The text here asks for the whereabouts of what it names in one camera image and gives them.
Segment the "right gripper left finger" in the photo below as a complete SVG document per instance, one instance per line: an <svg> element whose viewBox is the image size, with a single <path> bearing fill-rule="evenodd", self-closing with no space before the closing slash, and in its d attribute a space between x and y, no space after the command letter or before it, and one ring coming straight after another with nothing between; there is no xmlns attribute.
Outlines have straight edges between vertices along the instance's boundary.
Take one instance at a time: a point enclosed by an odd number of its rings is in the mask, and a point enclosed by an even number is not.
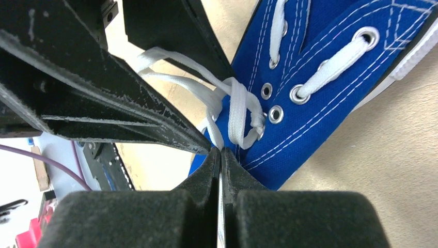
<svg viewBox="0 0 438 248"><path fill-rule="evenodd" d="M220 151L170 191L65 196L39 247L216 247Z"/></svg>

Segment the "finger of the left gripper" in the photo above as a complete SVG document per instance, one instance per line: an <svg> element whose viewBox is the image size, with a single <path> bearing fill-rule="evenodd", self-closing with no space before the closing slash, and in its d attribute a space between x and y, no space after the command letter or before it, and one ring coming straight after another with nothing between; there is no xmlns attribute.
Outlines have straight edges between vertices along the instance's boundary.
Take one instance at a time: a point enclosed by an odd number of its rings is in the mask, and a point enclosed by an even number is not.
<svg viewBox="0 0 438 248"><path fill-rule="evenodd" d="M128 41L148 50L178 52L220 80L235 75L199 0L123 1Z"/></svg>
<svg viewBox="0 0 438 248"><path fill-rule="evenodd" d="M27 126L82 142L211 143L107 49L115 1L1 1L1 102Z"/></svg>

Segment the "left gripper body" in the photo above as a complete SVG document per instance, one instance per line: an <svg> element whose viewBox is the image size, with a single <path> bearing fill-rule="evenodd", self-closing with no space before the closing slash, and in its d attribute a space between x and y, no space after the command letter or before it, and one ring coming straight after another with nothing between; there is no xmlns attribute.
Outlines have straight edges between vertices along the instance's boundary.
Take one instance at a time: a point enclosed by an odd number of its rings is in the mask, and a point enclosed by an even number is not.
<svg viewBox="0 0 438 248"><path fill-rule="evenodd" d="M105 28L118 14L118 3L113 0L67 1L81 21L90 29L100 47L108 50ZM40 136L38 130L28 124L9 106L1 102L1 138Z"/></svg>

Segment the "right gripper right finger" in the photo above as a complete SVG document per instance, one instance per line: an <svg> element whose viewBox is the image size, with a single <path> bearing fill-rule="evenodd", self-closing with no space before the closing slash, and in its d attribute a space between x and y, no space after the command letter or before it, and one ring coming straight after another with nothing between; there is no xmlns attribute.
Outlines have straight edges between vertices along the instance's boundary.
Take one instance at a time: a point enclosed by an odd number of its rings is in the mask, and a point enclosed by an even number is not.
<svg viewBox="0 0 438 248"><path fill-rule="evenodd" d="M389 247L370 201L350 191L272 191L221 152L226 247Z"/></svg>

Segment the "white shoelace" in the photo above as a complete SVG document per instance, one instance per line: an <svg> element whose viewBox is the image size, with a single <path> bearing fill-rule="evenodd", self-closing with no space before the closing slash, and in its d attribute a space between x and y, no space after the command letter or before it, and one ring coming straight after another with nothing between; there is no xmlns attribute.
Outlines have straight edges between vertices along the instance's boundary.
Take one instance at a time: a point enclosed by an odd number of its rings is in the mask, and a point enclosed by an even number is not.
<svg viewBox="0 0 438 248"><path fill-rule="evenodd" d="M174 83L205 116L193 127L207 148L229 150L278 189L374 87L421 32L437 35L437 1L259 1L232 62L158 42L134 62L141 79Z"/></svg>

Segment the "blue canvas sneaker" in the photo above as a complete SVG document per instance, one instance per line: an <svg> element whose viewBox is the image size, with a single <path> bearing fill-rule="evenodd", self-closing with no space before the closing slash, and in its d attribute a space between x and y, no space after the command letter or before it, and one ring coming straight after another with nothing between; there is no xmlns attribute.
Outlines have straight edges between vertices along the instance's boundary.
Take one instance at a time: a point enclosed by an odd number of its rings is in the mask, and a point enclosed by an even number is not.
<svg viewBox="0 0 438 248"><path fill-rule="evenodd" d="M221 98L205 137L231 149L256 180L278 190L356 108L403 78L436 44L437 1L259 1L232 68L255 96L262 126Z"/></svg>

